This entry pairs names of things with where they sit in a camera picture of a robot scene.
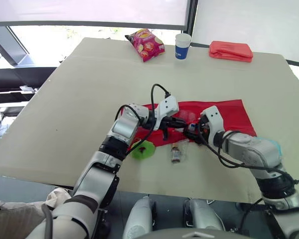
cloth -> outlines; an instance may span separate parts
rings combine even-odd
[[[55,208],[71,196],[62,188],[48,194],[45,202],[5,203],[0,201],[0,239],[24,239],[39,225],[44,214],[43,203]]]
[[[254,131],[241,100],[222,102],[188,101],[179,102],[178,105],[179,112],[173,116],[184,119],[186,123],[197,123],[200,113],[204,109],[211,106],[217,106],[224,119],[225,130],[239,130],[241,133],[256,136],[256,132]],[[151,105],[145,105],[145,107],[151,110]],[[139,127],[134,142],[144,138],[147,133],[148,130]],[[179,131],[179,129],[169,128],[168,139],[166,141],[163,140],[163,133],[161,130],[153,131],[147,140],[151,141],[156,147],[158,147],[184,139],[186,139],[186,137]]]
[[[254,55],[247,44],[213,41],[209,46],[209,56],[233,61],[251,62]]]

red cloth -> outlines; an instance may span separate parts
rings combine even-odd
[[[247,44],[213,41],[209,46],[209,56],[233,61],[251,62],[254,55]]]
[[[256,136],[256,132],[254,131],[241,100],[222,102],[188,101],[179,102],[178,105],[179,112],[173,116],[184,119],[186,123],[197,123],[200,113],[204,109],[211,106],[217,106],[221,116],[224,119],[225,130],[239,130],[241,133],[247,133],[251,136]],[[144,138],[147,133],[148,130],[139,127],[134,142]],[[174,128],[169,128],[167,141],[163,140],[163,133],[161,130],[153,131],[148,138],[148,141],[151,141],[157,147],[178,142],[183,139],[186,139],[186,137],[182,132],[179,132]]]

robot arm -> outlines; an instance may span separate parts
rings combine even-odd
[[[244,133],[225,132],[223,119],[216,106],[201,113],[201,122],[208,128],[208,144],[221,147],[223,152],[244,165],[265,167],[285,172],[277,143]],[[277,171],[250,169],[286,238],[296,238],[299,233],[299,194],[294,182]]]
[[[130,104],[139,118],[129,108],[124,108],[123,114],[111,127],[99,151],[92,159],[78,179],[73,197],[57,207],[52,212],[53,228],[48,228],[46,220],[38,225],[28,239],[44,238],[45,230],[53,231],[53,238],[58,239],[85,239],[93,238],[96,228],[98,209],[106,207],[112,200],[119,178],[116,173],[126,157],[129,146],[139,126],[154,130],[164,125],[173,125],[169,122],[171,116],[178,112],[178,103],[174,96],[166,98],[157,106],[155,114],[148,108]]]

paper cup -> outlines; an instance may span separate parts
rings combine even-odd
[[[185,33],[175,37],[175,56],[177,59],[185,59],[191,42],[191,36]]]

snack bag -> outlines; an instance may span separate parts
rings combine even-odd
[[[143,62],[165,52],[163,42],[147,28],[138,30],[131,35],[125,35],[125,37],[131,42],[136,51],[138,51]]]

